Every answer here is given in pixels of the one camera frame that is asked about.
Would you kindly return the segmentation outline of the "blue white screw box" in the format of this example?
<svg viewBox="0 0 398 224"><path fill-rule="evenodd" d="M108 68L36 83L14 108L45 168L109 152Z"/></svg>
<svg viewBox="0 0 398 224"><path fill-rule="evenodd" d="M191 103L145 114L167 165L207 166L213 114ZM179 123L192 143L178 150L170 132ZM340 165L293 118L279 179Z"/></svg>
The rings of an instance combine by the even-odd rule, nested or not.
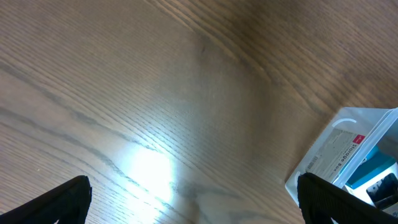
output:
<svg viewBox="0 0 398 224"><path fill-rule="evenodd" d="M397 217L397 144L379 143L351 175L343 190Z"/></svg>

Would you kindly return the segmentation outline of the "clear plastic storage container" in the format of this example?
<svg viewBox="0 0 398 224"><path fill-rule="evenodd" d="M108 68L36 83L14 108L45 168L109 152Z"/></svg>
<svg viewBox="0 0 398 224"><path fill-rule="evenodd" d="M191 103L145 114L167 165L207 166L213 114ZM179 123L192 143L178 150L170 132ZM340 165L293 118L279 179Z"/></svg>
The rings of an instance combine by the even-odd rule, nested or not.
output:
<svg viewBox="0 0 398 224"><path fill-rule="evenodd" d="M396 109L342 108L295 168L285 188L298 206L297 181L305 173L343 190L379 143L397 144Z"/></svg>

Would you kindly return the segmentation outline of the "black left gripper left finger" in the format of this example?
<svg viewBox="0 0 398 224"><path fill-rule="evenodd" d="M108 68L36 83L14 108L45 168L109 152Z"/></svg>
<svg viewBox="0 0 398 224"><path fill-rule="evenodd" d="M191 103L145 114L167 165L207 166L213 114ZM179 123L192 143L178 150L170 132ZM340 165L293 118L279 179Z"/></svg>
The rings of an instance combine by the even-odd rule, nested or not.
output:
<svg viewBox="0 0 398 224"><path fill-rule="evenodd" d="M92 199L92 187L85 175L1 215L1 223L85 224Z"/></svg>

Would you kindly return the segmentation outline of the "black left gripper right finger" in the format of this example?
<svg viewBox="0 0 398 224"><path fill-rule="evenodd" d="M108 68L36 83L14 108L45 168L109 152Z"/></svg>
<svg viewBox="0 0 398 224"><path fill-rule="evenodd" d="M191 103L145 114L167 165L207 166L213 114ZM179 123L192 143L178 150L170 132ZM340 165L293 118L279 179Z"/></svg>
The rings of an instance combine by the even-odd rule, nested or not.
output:
<svg viewBox="0 0 398 224"><path fill-rule="evenodd" d="M298 177L297 192L306 224L397 224L396 217L312 173Z"/></svg>

